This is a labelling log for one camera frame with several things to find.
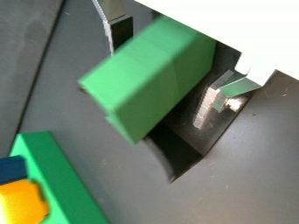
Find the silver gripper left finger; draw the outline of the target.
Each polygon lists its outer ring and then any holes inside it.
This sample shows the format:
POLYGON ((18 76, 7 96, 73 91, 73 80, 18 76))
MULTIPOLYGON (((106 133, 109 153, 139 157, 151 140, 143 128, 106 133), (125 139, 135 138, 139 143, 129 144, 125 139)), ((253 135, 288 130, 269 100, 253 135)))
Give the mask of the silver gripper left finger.
POLYGON ((127 15, 122 0, 93 0, 103 21, 110 51, 115 50, 134 36, 134 18, 127 15))

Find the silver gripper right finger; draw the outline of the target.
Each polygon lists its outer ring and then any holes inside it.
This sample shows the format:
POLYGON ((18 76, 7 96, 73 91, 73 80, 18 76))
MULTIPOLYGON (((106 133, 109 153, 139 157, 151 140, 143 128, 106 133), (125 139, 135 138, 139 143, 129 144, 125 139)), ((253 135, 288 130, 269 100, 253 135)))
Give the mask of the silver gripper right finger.
POLYGON ((202 130, 212 119, 212 111, 220 113, 230 108, 238 112, 246 103, 245 93, 261 88, 242 73, 228 70, 225 74, 209 85, 205 92, 193 125, 202 130))

